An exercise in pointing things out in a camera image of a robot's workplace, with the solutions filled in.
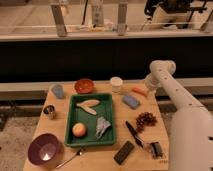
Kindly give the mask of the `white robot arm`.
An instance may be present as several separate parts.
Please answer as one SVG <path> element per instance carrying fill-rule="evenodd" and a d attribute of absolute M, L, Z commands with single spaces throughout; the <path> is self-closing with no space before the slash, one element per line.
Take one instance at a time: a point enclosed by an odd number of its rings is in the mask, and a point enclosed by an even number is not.
<path fill-rule="evenodd" d="M 213 115 L 172 74 L 172 60 L 154 60 L 145 85 L 163 87 L 177 111 L 171 121 L 168 171 L 213 171 Z"/>

